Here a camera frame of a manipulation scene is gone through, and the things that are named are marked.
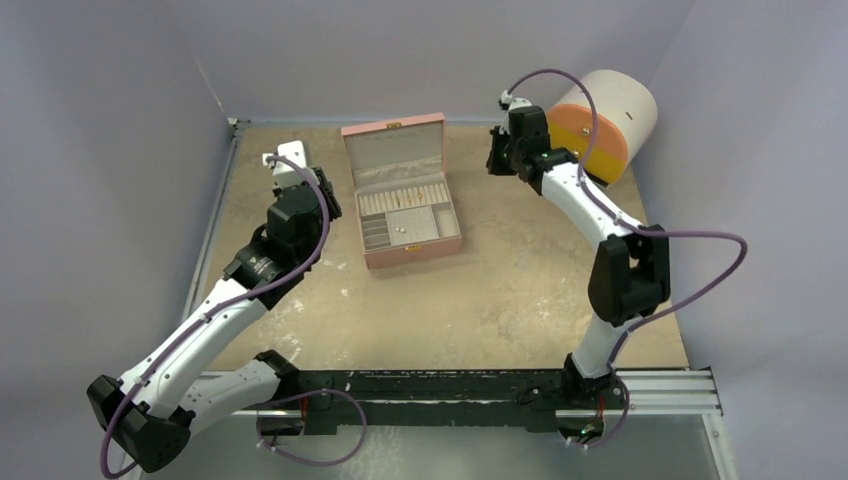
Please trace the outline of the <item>pink jewelry box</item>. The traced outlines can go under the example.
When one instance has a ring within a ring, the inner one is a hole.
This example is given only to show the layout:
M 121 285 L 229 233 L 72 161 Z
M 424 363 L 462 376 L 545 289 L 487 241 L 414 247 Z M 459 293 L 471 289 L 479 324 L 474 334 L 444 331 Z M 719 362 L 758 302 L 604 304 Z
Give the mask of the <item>pink jewelry box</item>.
M 459 253 L 463 235 L 446 176 L 445 115 L 351 125 L 340 134 L 366 267 L 382 269 Z M 405 227 L 406 233 L 395 232 L 395 227 Z

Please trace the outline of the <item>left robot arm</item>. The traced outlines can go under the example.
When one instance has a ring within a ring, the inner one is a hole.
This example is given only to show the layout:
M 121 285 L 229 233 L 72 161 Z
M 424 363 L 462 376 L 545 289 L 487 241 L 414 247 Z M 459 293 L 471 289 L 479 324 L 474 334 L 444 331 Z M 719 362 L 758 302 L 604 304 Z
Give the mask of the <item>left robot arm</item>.
M 266 401 L 284 409 L 297 399 L 296 368 L 273 352 L 206 386 L 199 383 L 212 360 L 303 280 L 320 258 L 330 222 L 341 215 L 321 168 L 293 171 L 302 181 L 275 188 L 267 221 L 197 310 L 119 378 L 101 375 L 87 388 L 105 431 L 99 458 L 105 478 L 135 467 L 165 467 L 193 435 L 242 407 Z

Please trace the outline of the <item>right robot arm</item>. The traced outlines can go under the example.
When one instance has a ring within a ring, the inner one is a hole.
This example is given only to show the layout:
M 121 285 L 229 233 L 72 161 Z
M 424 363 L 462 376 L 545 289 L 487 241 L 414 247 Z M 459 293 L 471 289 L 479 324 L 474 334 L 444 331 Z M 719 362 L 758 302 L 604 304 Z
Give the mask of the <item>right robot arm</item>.
M 640 228 L 581 170 L 577 157 L 551 144 L 542 108 L 510 106 L 490 132 L 489 174 L 517 176 L 562 212 L 594 249 L 587 286 L 592 317 L 561 370 L 561 392 L 576 407 L 612 383 L 612 365 L 631 328 L 670 296 L 669 242 L 658 225 Z

